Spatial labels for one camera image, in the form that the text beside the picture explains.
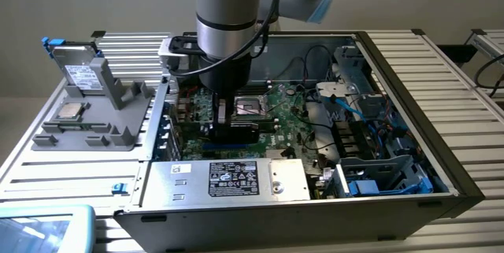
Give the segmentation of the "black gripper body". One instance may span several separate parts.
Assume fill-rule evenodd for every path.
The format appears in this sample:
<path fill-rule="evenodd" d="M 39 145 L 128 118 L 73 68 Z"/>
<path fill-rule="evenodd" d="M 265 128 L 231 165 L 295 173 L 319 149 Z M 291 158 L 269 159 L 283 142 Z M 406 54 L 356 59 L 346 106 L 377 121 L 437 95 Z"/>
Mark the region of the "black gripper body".
<path fill-rule="evenodd" d="M 246 54 L 202 73 L 199 80 L 214 93 L 234 93 L 249 82 L 251 63 L 253 57 Z"/>

